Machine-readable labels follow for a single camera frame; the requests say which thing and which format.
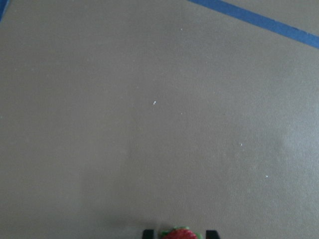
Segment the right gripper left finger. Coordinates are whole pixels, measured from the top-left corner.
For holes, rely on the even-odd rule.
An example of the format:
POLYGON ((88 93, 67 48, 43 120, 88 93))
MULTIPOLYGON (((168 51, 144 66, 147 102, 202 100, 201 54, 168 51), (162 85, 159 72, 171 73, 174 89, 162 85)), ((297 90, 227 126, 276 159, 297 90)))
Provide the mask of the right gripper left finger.
POLYGON ((143 230, 142 239, 154 239, 155 238, 155 231, 151 229, 143 230))

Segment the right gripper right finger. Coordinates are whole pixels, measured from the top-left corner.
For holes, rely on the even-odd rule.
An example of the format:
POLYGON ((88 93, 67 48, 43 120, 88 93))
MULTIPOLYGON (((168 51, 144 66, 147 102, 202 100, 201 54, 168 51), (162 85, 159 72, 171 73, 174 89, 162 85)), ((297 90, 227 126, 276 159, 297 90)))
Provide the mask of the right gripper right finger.
POLYGON ((206 239, 220 239, 219 233, 216 230, 207 230, 205 234, 206 239))

